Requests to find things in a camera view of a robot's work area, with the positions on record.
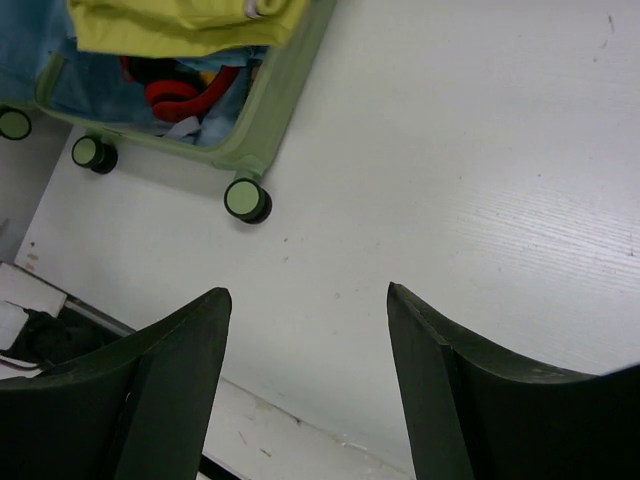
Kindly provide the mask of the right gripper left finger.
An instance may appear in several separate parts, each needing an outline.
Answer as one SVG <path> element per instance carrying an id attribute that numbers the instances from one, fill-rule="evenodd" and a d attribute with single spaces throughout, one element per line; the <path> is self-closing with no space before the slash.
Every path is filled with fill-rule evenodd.
<path id="1" fill-rule="evenodd" d="M 214 288 L 96 351 L 2 380 L 2 478 L 196 478 L 231 311 Z"/>

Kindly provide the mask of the light blue cloth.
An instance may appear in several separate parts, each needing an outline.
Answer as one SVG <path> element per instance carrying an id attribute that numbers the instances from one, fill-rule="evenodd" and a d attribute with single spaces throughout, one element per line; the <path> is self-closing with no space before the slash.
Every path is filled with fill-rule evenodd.
<path id="1" fill-rule="evenodd" d="M 65 1 L 1 3 L 1 106 L 34 103 L 38 78 L 50 57 L 75 55 Z"/>

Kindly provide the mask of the red black headphones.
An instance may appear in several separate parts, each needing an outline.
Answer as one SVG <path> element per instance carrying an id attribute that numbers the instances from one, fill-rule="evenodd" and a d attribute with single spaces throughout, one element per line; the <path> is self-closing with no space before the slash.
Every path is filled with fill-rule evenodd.
<path id="1" fill-rule="evenodd" d="M 120 56 L 123 79 L 143 87 L 152 114 L 163 122 L 178 123 L 202 117 L 230 89 L 239 67 L 223 66 L 217 73 L 187 70 L 174 59 Z"/>

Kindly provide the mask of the green hard-shell suitcase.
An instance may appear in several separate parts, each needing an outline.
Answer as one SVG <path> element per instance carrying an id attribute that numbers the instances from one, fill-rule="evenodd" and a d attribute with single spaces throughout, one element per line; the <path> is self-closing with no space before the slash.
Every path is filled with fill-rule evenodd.
<path id="1" fill-rule="evenodd" d="M 234 179 L 227 212 L 259 224 L 278 153 L 335 5 L 331 1 L 5 1 L 1 135 L 30 110 L 82 127 L 73 162 L 99 175 L 121 140 Z"/>

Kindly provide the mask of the yellow shorts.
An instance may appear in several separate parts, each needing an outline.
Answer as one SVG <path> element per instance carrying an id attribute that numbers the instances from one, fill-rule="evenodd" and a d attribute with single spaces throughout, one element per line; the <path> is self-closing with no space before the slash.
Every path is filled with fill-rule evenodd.
<path id="1" fill-rule="evenodd" d="M 307 1 L 68 1 L 79 50 L 196 58 L 247 46 L 283 46 Z"/>

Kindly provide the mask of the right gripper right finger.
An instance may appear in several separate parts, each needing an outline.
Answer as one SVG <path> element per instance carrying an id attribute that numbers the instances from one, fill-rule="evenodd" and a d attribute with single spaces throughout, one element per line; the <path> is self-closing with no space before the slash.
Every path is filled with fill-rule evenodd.
<path id="1" fill-rule="evenodd" d="M 635 479 L 639 369 L 590 375 L 457 324 L 400 284 L 387 293 L 419 479 Z"/>

